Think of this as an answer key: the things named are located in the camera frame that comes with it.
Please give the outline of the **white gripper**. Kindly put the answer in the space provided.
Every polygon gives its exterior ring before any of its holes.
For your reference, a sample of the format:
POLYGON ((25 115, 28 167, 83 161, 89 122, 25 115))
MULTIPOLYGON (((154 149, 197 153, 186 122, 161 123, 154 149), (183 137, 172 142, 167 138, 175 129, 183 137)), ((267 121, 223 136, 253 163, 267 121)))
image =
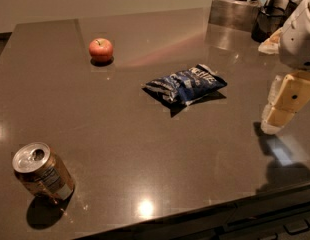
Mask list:
POLYGON ((277 134, 310 101, 310 0, 302 0, 285 21, 279 58, 283 64, 302 70, 277 75, 273 80, 261 120, 261 130, 268 135, 277 134))

